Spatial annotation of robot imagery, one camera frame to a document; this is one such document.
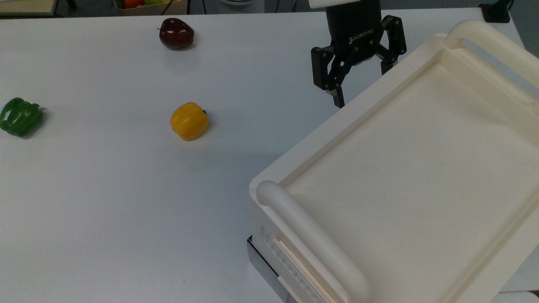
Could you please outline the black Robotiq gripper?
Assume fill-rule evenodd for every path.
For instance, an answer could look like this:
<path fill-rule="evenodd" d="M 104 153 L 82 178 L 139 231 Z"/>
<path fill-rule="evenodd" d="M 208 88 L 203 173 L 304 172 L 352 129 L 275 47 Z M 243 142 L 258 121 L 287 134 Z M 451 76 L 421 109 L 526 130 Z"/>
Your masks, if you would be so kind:
<path fill-rule="evenodd" d="M 346 62 L 357 65 L 376 55 L 381 59 L 384 75 L 398 63 L 398 57 L 406 53 L 406 37 L 402 19 L 391 15 L 382 19 L 379 0 L 356 0 L 328 6 L 326 17 L 331 44 L 312 48 L 312 81 L 331 95 L 334 105 L 342 109 L 345 106 L 342 82 L 349 72 Z M 382 30 L 387 34 L 387 47 L 379 42 Z"/>

